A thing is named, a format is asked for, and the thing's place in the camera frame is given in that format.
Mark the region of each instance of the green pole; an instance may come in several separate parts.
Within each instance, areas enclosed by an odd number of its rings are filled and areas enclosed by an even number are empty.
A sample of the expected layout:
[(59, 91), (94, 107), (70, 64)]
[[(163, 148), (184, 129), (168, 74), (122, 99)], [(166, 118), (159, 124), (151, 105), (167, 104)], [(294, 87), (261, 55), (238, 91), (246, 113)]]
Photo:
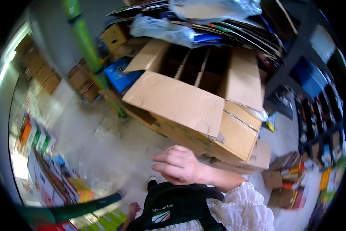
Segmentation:
[[(97, 85), (101, 86), (101, 90), (107, 89), (110, 84), (105, 73), (102, 71), (102, 66), (99, 62), (99, 57), (96, 50), (93, 47), (86, 22), (82, 18), (82, 12), (80, 10), (78, 0), (63, 0), (62, 3), (66, 18), (72, 27), (78, 46), (89, 69), (96, 77)], [(121, 118), (125, 118), (127, 116), (126, 112), (119, 104), (115, 102), (111, 102), (111, 104), (112, 108), (116, 110)]]

